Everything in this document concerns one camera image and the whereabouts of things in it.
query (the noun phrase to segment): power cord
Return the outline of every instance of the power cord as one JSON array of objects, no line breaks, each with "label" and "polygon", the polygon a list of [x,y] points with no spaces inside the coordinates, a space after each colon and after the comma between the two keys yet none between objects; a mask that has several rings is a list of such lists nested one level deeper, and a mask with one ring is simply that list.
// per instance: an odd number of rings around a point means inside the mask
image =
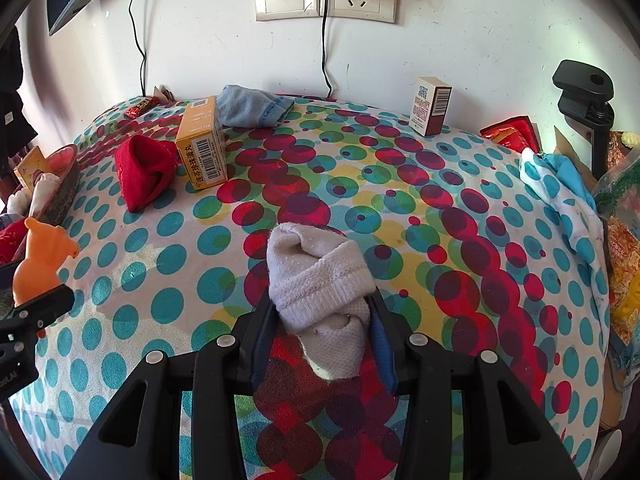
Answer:
[{"label": "power cord", "polygon": [[329,0],[324,0],[324,14],[322,15],[322,74],[324,74],[324,81],[326,82],[329,92],[326,95],[327,100],[331,98],[331,94],[334,88],[329,82],[329,76],[326,74],[326,49],[324,47],[324,37],[326,28],[326,16],[329,13]]},{"label": "power cord", "polygon": [[131,4],[133,0],[129,2],[129,16],[131,17],[131,25],[133,26],[133,38],[136,40],[136,47],[138,48],[138,52],[140,56],[142,56],[142,62],[140,63],[140,89],[142,90],[142,97],[145,97],[145,77],[143,76],[143,72],[146,69],[146,51],[142,50],[140,47],[140,42],[138,41],[138,33],[136,31],[136,20],[133,18],[133,13],[131,12]]}]

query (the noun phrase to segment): white wall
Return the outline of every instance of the white wall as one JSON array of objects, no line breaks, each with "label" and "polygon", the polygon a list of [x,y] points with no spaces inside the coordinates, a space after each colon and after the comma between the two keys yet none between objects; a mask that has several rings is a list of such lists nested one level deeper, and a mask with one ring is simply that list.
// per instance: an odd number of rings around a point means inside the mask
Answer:
[{"label": "white wall", "polygon": [[[101,111],[140,92],[129,0],[93,0],[52,38],[44,0],[20,20],[26,110],[47,148],[69,142]],[[148,91],[178,98],[236,83],[322,95],[321,19],[257,23],[254,0],[135,0],[148,49]],[[640,130],[640,51],[608,0],[400,0],[395,25],[330,18],[335,97],[408,112],[417,75],[454,87],[447,123],[467,130],[528,114],[543,147],[564,126],[551,78],[563,59],[604,69],[615,128]],[[585,162],[590,147],[572,142]]]}]

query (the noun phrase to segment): white label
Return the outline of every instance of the white label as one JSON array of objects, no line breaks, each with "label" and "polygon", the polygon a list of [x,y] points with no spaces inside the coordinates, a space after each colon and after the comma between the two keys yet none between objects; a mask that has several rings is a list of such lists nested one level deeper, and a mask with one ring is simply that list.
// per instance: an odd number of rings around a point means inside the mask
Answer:
[{"label": "white label", "polygon": [[191,144],[202,168],[202,176],[207,184],[211,184],[220,177],[220,166],[213,148],[213,137],[211,134],[205,135],[194,139]]},{"label": "white label", "polygon": [[209,98],[206,99],[200,99],[199,101],[194,101],[191,104],[191,108],[197,108],[198,106],[204,106],[205,104],[207,104],[209,102]]},{"label": "white label", "polygon": [[438,88],[436,90],[436,99],[433,102],[432,116],[444,115],[447,112],[449,97],[451,97],[451,88]]}]

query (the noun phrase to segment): teal cloth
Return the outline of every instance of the teal cloth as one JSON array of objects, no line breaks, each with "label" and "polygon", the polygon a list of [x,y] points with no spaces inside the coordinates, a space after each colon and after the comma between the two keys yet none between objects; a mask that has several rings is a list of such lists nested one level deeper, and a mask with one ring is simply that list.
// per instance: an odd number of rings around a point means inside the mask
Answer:
[{"label": "teal cloth", "polygon": [[575,169],[571,160],[564,155],[544,155],[543,158],[551,165],[556,172],[556,177],[560,182],[567,186],[577,196],[583,199],[591,209],[598,212],[596,209],[596,203],[593,200],[591,193],[584,187],[584,182],[578,170]]}]

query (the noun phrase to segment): barcode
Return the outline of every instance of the barcode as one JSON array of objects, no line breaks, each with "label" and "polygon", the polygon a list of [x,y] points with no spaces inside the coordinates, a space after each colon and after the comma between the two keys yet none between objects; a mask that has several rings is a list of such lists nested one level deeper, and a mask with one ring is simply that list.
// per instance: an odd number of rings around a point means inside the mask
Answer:
[{"label": "barcode", "polygon": [[449,97],[451,97],[451,88],[438,88],[436,90],[436,99],[433,103],[432,116],[444,115],[449,105]]},{"label": "barcode", "polygon": [[196,150],[198,151],[198,158],[204,173],[207,175],[207,180],[214,180],[220,176],[220,170],[216,165],[216,161],[211,151],[211,145],[208,139],[196,140]]}]

